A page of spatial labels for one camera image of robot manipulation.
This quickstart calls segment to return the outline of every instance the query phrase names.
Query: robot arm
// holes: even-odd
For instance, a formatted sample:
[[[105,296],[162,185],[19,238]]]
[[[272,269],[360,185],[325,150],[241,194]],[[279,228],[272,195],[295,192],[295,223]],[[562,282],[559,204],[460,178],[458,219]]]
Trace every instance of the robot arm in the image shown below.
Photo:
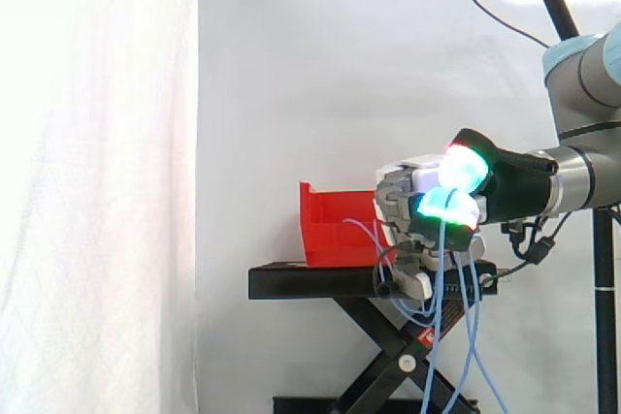
[[[550,48],[544,55],[559,145],[529,154],[510,152],[474,130],[462,130],[451,146],[468,148],[488,165],[484,181],[470,195],[477,206],[474,225],[450,225],[447,248],[484,252],[478,226],[530,216],[556,216],[607,207],[621,201],[621,24],[608,35],[582,36]],[[402,161],[377,173],[376,207],[392,244],[417,244],[414,260],[400,266],[402,290],[429,298],[425,270],[434,257],[439,219],[419,211],[425,195],[442,186],[446,156]]]

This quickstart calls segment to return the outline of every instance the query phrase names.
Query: white curtain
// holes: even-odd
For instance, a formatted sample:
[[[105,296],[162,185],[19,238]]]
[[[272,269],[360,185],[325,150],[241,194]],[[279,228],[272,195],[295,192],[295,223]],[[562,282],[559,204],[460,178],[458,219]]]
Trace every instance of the white curtain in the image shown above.
[[[0,0],[0,413],[196,412],[197,0]]]

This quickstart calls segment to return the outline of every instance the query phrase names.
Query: black pole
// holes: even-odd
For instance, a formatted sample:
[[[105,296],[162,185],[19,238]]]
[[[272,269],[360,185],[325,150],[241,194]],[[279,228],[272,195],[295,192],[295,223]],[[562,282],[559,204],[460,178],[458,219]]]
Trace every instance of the black pole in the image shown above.
[[[597,334],[598,405],[601,414],[616,414],[618,412],[612,228],[612,217],[607,210],[602,208],[594,209],[595,321]]]
[[[568,9],[565,0],[543,0],[547,12],[552,18],[552,23],[559,34],[561,41],[569,38],[575,38],[579,35],[578,28],[573,22],[572,14]]]
[[[562,41],[579,35],[565,0],[543,0]],[[593,209],[593,265],[598,406],[600,414],[618,414],[617,332],[614,297],[612,218],[603,208]]]

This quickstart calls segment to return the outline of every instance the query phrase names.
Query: white wall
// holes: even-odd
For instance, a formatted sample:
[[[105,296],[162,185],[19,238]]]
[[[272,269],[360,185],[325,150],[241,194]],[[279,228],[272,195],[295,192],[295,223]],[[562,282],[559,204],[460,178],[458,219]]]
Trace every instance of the white wall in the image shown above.
[[[556,41],[541,4],[482,0]],[[375,346],[329,301],[246,300],[246,270],[302,258],[298,181],[372,188],[375,168],[461,128],[516,150],[555,144],[542,49],[469,0],[200,0],[200,395],[208,414],[268,414],[273,395],[335,396]],[[584,32],[621,2],[575,7]],[[479,347],[513,413],[594,412],[590,217],[485,300]],[[487,258],[515,264],[498,227]],[[460,328],[442,346],[456,380]],[[477,370],[467,395],[499,412]],[[405,394],[415,394],[408,386]]]

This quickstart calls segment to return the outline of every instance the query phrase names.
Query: black metal frame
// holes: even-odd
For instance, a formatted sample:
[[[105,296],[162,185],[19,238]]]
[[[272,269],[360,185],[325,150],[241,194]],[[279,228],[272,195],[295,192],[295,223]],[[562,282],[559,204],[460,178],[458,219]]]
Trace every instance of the black metal frame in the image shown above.
[[[496,266],[476,263],[479,276],[494,275]],[[442,307],[441,337],[463,317],[459,293],[454,293],[452,275],[447,274],[448,299]],[[248,291],[252,300],[331,298],[379,347],[380,352],[338,399],[274,398],[274,414],[402,414],[419,412],[420,400],[389,399],[407,379],[424,390],[431,352],[429,329],[407,322],[395,327],[371,302],[373,268],[309,269],[303,264],[270,264],[248,273]],[[483,295],[498,293],[497,283],[481,290]],[[400,368],[400,360],[415,360],[411,371]],[[433,374],[430,413],[440,413],[455,387],[437,370]],[[475,401],[460,396],[452,414],[478,413]]]
[[[565,0],[543,0],[561,41],[578,36]],[[598,407],[601,414],[619,412],[617,331],[614,284],[614,234],[607,208],[593,209],[593,268],[595,274],[595,327]]]

